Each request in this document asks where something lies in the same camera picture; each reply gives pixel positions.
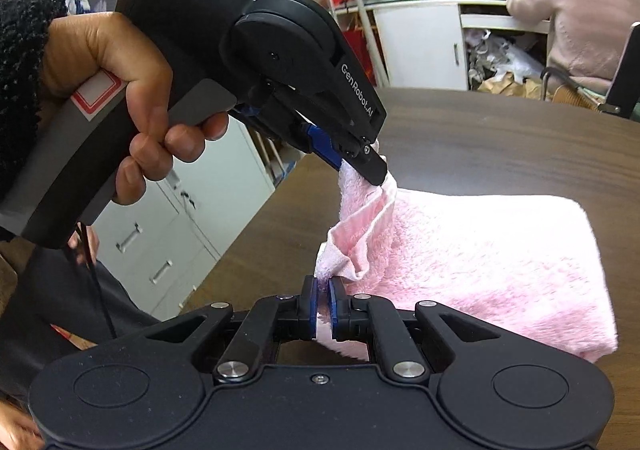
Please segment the black knit sleeve forearm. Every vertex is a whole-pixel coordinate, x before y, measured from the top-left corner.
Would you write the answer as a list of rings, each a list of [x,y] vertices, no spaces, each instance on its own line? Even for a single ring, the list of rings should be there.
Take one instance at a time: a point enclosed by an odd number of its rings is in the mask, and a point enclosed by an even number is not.
[[[1,194],[6,195],[37,139],[40,68],[53,20],[65,0],[1,0]]]

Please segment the left hand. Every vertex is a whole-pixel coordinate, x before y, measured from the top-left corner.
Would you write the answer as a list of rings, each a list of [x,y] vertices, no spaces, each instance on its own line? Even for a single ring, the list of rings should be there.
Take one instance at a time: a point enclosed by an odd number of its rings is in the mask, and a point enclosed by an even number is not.
[[[126,81],[129,115],[138,130],[119,164],[114,201],[130,205],[142,198],[145,182],[164,179],[176,158],[196,161],[207,141],[227,131],[227,114],[198,126],[168,124],[172,72],[163,54],[122,14],[95,13],[52,20],[40,68],[41,130],[88,78],[107,70]]]

